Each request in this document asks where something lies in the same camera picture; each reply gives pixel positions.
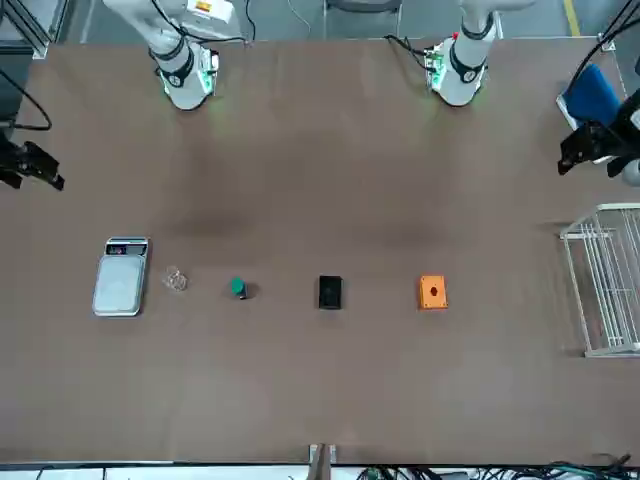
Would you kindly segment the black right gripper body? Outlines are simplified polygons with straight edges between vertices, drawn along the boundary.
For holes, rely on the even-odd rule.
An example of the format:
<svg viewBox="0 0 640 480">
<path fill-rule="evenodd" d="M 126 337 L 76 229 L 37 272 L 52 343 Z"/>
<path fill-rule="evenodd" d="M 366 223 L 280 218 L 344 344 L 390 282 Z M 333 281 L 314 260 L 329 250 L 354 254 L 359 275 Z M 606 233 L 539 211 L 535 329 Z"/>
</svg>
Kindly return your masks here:
<svg viewBox="0 0 640 480">
<path fill-rule="evenodd" d="M 19 189 L 25 176 L 30 175 L 29 142 L 15 144 L 1 142 L 1 181 L 13 189 Z"/>
</svg>

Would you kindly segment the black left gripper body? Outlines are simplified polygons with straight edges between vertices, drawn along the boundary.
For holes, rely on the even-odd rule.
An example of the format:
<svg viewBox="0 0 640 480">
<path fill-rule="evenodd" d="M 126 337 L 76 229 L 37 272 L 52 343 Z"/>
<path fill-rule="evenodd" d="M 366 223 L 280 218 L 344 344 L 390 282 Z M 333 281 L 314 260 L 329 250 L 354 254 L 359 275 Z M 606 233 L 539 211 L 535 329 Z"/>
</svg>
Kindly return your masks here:
<svg viewBox="0 0 640 480">
<path fill-rule="evenodd" d="M 623 134 L 625 125 L 623 114 L 618 112 L 609 124 L 604 124 L 599 120 L 581 118 L 580 125 L 586 121 L 600 123 L 600 141 L 596 145 L 582 145 L 584 162 L 605 163 L 609 178 L 619 176 L 628 163 L 625 157 L 628 153 L 628 142 Z"/>
</svg>

